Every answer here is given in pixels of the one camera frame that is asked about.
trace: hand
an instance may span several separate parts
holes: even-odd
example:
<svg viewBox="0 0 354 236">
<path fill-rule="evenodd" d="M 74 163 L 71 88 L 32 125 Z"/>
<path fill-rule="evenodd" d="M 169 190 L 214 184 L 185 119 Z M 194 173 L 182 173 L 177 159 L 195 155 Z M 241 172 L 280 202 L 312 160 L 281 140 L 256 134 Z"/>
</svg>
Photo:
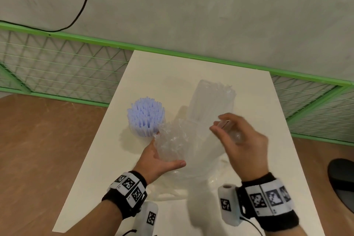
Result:
<svg viewBox="0 0 354 236">
<path fill-rule="evenodd" d="M 177 170 L 186 166 L 186 162 L 183 160 L 171 162 L 160 160 L 159 154 L 154 146 L 154 141 L 155 139 L 153 139 L 150 144 L 145 147 L 133 169 L 133 171 L 137 171 L 145 178 L 147 184 L 151 184 L 168 171 Z"/>
<path fill-rule="evenodd" d="M 234 123 L 233 129 L 242 134 L 242 143 L 234 143 L 231 137 L 217 127 L 219 122 L 214 122 L 210 130 L 224 145 L 232 168 L 242 181 L 258 179 L 269 172 L 268 169 L 268 138 L 254 128 L 242 117 L 232 113 L 219 116 L 221 120 L 230 120 Z"/>
</svg>

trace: wristband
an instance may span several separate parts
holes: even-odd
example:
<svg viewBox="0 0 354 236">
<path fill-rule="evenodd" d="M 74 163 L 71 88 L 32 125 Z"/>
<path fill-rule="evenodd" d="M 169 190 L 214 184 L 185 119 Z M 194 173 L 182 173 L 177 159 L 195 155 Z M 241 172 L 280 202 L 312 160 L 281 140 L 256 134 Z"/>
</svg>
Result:
<svg viewBox="0 0 354 236">
<path fill-rule="evenodd" d="M 292 229 L 299 224 L 289 193 L 272 173 L 242 182 L 237 189 L 237 197 L 242 215 L 246 218 L 255 217 L 265 231 Z"/>
<path fill-rule="evenodd" d="M 146 199 L 146 186 L 146 180 L 137 171 L 123 173 L 109 186 L 102 201 L 107 199 L 117 205 L 123 219 L 135 216 Z"/>
</svg>

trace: bundle of straws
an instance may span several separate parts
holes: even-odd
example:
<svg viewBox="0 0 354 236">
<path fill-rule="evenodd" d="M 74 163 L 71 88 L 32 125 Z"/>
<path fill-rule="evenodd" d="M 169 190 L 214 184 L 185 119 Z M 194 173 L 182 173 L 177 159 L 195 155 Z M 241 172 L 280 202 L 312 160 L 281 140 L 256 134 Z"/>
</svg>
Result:
<svg viewBox="0 0 354 236">
<path fill-rule="evenodd" d="M 158 125 L 164 122 L 165 109 L 155 99 L 140 98 L 128 109 L 128 120 L 131 131 L 150 137 L 158 132 Z"/>
</svg>

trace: wooden floor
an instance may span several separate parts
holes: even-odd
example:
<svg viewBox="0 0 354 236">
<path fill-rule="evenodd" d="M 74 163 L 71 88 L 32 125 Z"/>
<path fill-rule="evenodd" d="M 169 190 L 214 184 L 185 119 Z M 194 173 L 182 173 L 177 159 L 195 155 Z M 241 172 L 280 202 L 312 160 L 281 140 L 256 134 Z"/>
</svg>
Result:
<svg viewBox="0 0 354 236">
<path fill-rule="evenodd" d="M 51 232 L 105 109 L 25 95 L 0 99 L 0 235 Z M 354 148 L 294 139 L 326 236 L 354 235 L 354 214 L 332 191 L 327 165 Z"/>
</svg>

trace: green metal fence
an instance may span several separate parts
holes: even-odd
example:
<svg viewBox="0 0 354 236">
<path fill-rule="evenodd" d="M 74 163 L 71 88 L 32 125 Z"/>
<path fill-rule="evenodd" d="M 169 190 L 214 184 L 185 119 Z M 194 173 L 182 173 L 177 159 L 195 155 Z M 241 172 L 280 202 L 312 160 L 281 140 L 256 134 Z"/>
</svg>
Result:
<svg viewBox="0 0 354 236">
<path fill-rule="evenodd" d="M 0 91 L 109 105 L 133 50 L 269 71 L 294 137 L 354 146 L 354 83 L 0 23 Z"/>
</svg>

